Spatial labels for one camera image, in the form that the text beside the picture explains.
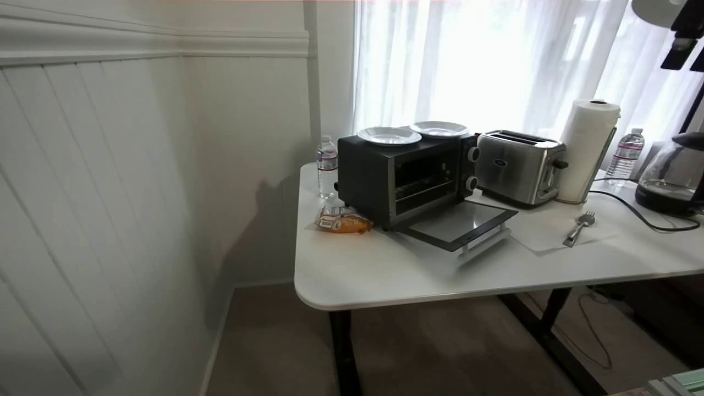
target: black metal table frame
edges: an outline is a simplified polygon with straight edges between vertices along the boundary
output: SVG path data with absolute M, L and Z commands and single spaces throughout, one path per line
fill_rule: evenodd
M 586 396 L 607 393 L 598 381 L 581 366 L 581 360 L 552 334 L 558 310 L 566 307 L 570 288 L 554 288 L 547 300 L 543 316 L 536 316 L 520 298 L 501 296 L 504 307 L 524 323 L 535 342 L 551 354 L 551 359 L 567 375 L 567 378 Z M 353 347 L 353 313 L 327 313 L 333 331 L 334 369 L 342 396 L 358 396 L 361 382 Z

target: white plate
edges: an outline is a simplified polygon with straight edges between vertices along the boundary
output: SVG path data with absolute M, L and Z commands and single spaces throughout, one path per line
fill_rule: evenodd
M 419 134 L 426 134 L 426 137 L 469 137 L 469 129 L 459 123 L 448 123 L 448 122 L 419 122 L 411 126 L 411 129 L 415 129 Z
M 357 137 L 377 146 L 411 146 L 423 139 L 411 127 L 367 127 L 357 133 Z

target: chair rail molding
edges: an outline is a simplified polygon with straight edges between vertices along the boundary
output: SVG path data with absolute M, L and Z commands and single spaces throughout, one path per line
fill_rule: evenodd
M 200 30 L 0 5 L 0 66 L 145 58 L 310 58 L 309 30 Z

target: sheer curtain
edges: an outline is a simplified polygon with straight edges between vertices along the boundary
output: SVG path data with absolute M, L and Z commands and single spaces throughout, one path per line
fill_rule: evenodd
M 628 0 L 358 0 L 355 129 L 445 118 L 558 137 L 574 99 L 606 99 L 620 134 L 663 139 L 702 85 L 659 71 L 670 38 Z

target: toaster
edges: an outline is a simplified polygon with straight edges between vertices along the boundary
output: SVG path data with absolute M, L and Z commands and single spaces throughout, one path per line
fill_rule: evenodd
M 566 146 L 552 139 L 492 129 L 479 137 L 478 186 L 487 197 L 536 208 L 557 197 Z

